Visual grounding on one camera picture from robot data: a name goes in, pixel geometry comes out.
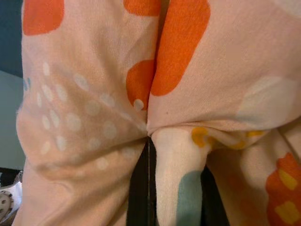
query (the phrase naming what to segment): orange blob pattern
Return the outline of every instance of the orange blob pattern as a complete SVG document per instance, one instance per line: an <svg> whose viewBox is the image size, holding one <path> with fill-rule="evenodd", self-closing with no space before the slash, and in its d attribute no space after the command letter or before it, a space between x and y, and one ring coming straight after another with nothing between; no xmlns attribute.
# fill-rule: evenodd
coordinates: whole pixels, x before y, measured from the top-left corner
<svg viewBox="0 0 301 226"><path fill-rule="evenodd" d="M301 226L301 165L291 153L278 159L267 179L268 220L275 226Z"/></svg>
<svg viewBox="0 0 301 226"><path fill-rule="evenodd" d="M128 71L127 97L132 106L135 100L141 100L142 110L147 110L153 76L154 60L138 62Z"/></svg>
<svg viewBox="0 0 301 226"><path fill-rule="evenodd" d="M64 16L64 0L26 0L23 32L25 35L45 34L58 28Z"/></svg>
<svg viewBox="0 0 301 226"><path fill-rule="evenodd" d="M154 96L171 92L180 82L209 22L207 0L172 0L158 50Z"/></svg>
<svg viewBox="0 0 301 226"><path fill-rule="evenodd" d="M124 8L138 16L158 16L161 9L161 0L124 0Z"/></svg>

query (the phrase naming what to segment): patterned fabric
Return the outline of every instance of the patterned fabric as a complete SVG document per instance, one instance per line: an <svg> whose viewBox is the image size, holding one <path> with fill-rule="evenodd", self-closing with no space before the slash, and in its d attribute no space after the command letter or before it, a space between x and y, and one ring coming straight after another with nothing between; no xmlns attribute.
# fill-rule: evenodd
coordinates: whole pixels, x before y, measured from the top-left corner
<svg viewBox="0 0 301 226"><path fill-rule="evenodd" d="M205 164L231 226L301 225L301 4L160 5L25 0L15 226L124 226L147 135L160 226L200 224Z"/></svg>

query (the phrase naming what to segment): pajama pants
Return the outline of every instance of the pajama pants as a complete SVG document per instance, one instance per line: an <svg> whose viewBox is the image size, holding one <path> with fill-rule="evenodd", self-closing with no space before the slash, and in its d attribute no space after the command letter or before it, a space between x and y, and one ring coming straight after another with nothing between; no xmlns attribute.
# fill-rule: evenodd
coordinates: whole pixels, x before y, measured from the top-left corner
<svg viewBox="0 0 301 226"><path fill-rule="evenodd" d="M298 0L25 0L14 226L124 226L147 136L160 226L301 226Z"/></svg>

